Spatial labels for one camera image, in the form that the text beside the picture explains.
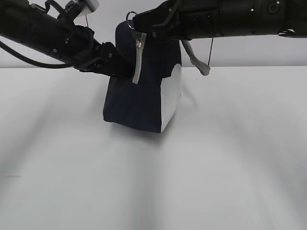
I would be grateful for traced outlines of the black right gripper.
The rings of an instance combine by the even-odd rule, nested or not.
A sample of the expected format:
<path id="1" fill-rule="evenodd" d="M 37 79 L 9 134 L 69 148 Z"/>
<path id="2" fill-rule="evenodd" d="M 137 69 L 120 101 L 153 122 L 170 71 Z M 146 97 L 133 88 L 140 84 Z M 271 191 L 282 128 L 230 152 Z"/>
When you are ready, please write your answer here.
<path id="1" fill-rule="evenodd" d="M 182 15 L 192 5 L 191 0 L 167 0 L 156 8 L 135 15 L 134 30 L 160 40 L 192 40 L 188 37 Z"/>

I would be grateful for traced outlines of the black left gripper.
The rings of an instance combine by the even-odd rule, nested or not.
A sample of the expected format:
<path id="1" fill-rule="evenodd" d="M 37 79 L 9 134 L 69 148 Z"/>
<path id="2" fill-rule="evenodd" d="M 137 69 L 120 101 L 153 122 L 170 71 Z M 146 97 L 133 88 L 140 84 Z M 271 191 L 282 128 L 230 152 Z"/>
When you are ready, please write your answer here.
<path id="1" fill-rule="evenodd" d="M 94 32 L 84 28 L 83 35 L 89 38 L 87 48 L 74 56 L 73 67 L 80 72 L 102 74 L 109 77 L 132 77 L 134 68 L 116 50 L 111 42 L 99 43 L 94 39 Z"/>

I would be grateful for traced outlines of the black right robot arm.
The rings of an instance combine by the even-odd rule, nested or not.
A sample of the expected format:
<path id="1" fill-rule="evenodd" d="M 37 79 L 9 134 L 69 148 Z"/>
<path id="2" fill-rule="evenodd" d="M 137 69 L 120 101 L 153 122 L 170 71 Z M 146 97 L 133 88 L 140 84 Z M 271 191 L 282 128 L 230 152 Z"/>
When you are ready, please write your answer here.
<path id="1" fill-rule="evenodd" d="M 163 40 L 307 36 L 305 0 L 167 0 L 136 14 L 133 28 Z"/>

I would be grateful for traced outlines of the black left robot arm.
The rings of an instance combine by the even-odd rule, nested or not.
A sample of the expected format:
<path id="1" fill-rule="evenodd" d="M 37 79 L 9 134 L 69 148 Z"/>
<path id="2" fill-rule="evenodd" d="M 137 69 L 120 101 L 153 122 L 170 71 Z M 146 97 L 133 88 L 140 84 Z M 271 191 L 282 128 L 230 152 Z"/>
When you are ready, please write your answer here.
<path id="1" fill-rule="evenodd" d="M 61 64 L 46 64 L 27 58 L 4 43 L 0 47 L 14 57 L 36 67 L 64 69 L 129 79 L 134 70 L 111 42 L 99 43 L 89 27 L 75 25 L 78 16 L 94 12 L 96 0 L 71 0 L 62 8 L 54 0 L 41 7 L 27 0 L 0 2 L 0 35 Z"/>

